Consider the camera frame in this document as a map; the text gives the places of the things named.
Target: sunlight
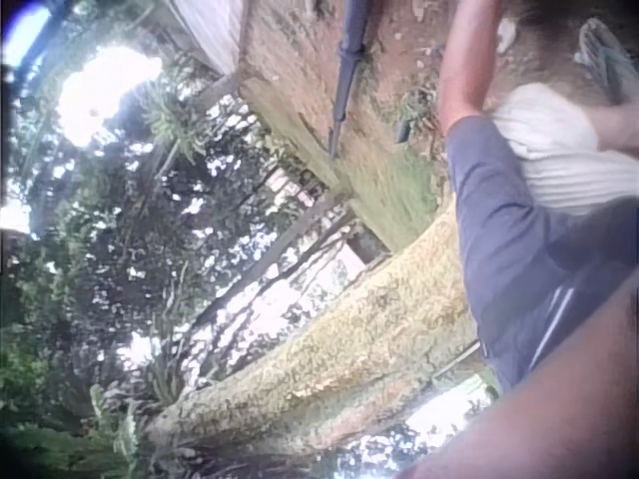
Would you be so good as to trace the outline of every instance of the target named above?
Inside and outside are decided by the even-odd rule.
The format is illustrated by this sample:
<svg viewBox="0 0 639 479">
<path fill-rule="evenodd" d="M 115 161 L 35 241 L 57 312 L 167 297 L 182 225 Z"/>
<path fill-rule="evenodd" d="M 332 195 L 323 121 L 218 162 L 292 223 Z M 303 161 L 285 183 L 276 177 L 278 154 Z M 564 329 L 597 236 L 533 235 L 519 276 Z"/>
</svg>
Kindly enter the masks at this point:
<svg viewBox="0 0 639 479">
<path fill-rule="evenodd" d="M 430 447 L 440 447 L 448 435 L 454 435 L 452 426 L 461 431 L 466 426 L 465 412 L 469 402 L 485 400 L 485 384 L 478 375 L 474 375 L 449 391 L 431 399 L 412 416 L 406 424 L 419 433 L 420 438 Z M 435 426 L 436 433 L 429 434 Z"/>
<path fill-rule="evenodd" d="M 13 230 L 28 233 L 29 213 L 31 208 L 19 202 L 9 201 L 6 207 L 0 209 L 0 230 Z"/>
<path fill-rule="evenodd" d="M 151 339 L 148 337 L 142 337 L 137 332 L 131 334 L 133 339 L 129 347 L 121 347 L 118 349 L 118 353 L 129 359 L 134 365 L 141 365 L 149 362 L 152 356 Z"/>
<path fill-rule="evenodd" d="M 127 47 L 101 50 L 82 72 L 64 83 L 58 113 L 65 136 L 84 147 L 105 119 L 120 108 L 121 98 L 137 85 L 155 80 L 162 70 L 159 58 L 147 58 Z"/>
</svg>

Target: tree trunk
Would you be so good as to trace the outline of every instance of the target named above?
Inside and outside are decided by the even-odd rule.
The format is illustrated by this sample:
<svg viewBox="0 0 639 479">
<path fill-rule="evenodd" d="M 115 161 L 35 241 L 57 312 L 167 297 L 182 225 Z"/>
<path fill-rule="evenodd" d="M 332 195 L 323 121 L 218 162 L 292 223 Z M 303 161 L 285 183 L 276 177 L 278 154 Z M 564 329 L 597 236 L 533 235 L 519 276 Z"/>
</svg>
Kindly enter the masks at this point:
<svg viewBox="0 0 639 479">
<path fill-rule="evenodd" d="M 269 247 L 258 262 L 244 271 L 240 279 L 234 282 L 222 296 L 215 298 L 213 302 L 198 315 L 193 323 L 192 331 L 196 331 L 207 324 L 215 322 L 220 309 L 226 307 L 229 301 L 242 292 L 247 286 L 260 279 L 269 267 L 280 259 L 280 256 L 284 254 L 295 239 L 306 233 L 320 217 L 344 200 L 344 193 L 330 191 L 321 199 L 317 200 L 308 210 L 303 212 L 296 222 L 276 239 L 276 242 Z"/>
<path fill-rule="evenodd" d="M 166 409 L 149 439 L 301 456 L 405 418 L 475 340 L 456 246 L 451 205 L 299 334 Z"/>
</svg>

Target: sky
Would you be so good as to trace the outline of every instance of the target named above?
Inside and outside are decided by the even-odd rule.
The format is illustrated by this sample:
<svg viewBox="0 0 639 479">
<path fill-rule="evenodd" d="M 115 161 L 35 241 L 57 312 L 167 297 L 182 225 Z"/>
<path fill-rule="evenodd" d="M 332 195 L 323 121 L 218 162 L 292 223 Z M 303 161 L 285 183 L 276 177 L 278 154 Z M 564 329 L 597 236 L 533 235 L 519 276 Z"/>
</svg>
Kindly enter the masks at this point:
<svg viewBox="0 0 639 479">
<path fill-rule="evenodd" d="M 26 8 L 3 36 L 2 63 L 17 67 L 49 18 L 49 10 L 38 5 Z"/>
</svg>

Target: skin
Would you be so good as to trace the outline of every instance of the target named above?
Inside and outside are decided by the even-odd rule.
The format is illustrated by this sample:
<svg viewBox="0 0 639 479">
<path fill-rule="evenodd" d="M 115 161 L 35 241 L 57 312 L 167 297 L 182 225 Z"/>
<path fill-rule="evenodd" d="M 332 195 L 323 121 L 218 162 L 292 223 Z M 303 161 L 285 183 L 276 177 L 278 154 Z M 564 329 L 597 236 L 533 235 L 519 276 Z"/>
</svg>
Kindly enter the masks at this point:
<svg viewBox="0 0 639 479">
<path fill-rule="evenodd" d="M 481 115 L 502 10 L 458 4 L 441 68 L 444 134 Z M 636 270 L 514 390 L 397 478 L 639 477 L 638 290 Z"/>
<path fill-rule="evenodd" d="M 397 479 L 638 477 L 638 287 L 639 271 L 524 382 Z"/>
</svg>

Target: soil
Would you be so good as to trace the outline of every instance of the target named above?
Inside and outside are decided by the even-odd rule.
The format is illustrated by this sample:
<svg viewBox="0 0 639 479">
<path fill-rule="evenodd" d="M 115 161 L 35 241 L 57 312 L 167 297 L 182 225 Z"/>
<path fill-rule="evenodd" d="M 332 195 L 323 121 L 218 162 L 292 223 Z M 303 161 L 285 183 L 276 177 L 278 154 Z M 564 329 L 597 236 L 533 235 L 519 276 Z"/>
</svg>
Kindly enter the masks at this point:
<svg viewBox="0 0 639 479">
<path fill-rule="evenodd" d="M 341 1 L 318 1 L 320 14 L 310 14 L 305 0 L 256 0 L 249 15 L 244 55 L 245 81 L 241 92 L 271 128 L 288 138 L 300 157 L 330 187 L 351 189 L 352 206 L 368 226 L 394 250 L 412 242 L 427 228 L 433 212 L 423 208 L 421 218 L 386 220 L 380 209 L 395 205 L 402 192 L 389 192 L 378 173 L 370 185 L 356 182 L 353 168 L 385 172 L 404 161 L 407 149 L 417 152 L 428 168 L 430 185 L 424 186 L 441 206 L 447 197 L 445 153 L 437 130 L 434 106 L 441 53 L 449 20 L 447 0 L 424 0 L 418 21 L 411 2 L 373 2 L 366 31 L 367 54 L 361 63 L 342 127 L 340 159 L 326 153 L 327 132 L 336 88 L 337 44 L 342 34 Z M 516 17 L 516 9 L 510 16 Z M 605 98 L 586 70 L 573 61 L 578 28 L 584 18 L 573 18 L 563 34 L 550 43 L 538 29 L 518 28 L 514 45 L 499 57 L 488 107 L 518 85 L 550 84 L 568 98 L 587 105 L 602 105 Z M 396 123 L 406 112 L 418 111 L 407 145 L 394 142 Z M 384 195 L 379 205 L 369 198 Z"/>
</svg>

